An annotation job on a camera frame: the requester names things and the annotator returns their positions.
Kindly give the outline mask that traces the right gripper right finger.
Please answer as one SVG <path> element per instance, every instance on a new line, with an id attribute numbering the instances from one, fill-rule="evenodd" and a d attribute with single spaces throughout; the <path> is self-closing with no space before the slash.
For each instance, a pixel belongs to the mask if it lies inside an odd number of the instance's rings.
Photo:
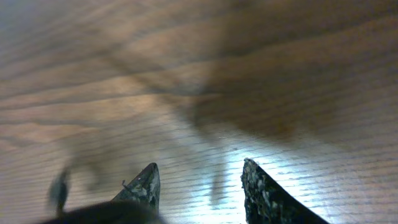
<path id="1" fill-rule="evenodd" d="M 252 159 L 244 160 L 241 182 L 247 224 L 328 224 L 293 198 Z"/>

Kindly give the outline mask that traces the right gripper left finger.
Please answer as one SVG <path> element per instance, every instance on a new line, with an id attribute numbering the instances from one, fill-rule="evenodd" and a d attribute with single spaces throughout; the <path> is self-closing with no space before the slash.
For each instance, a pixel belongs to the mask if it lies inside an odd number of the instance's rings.
<path id="1" fill-rule="evenodd" d="M 158 165 L 151 162 L 131 181 L 121 182 L 122 190 L 111 200 L 118 213 L 159 214 L 160 173 Z"/>

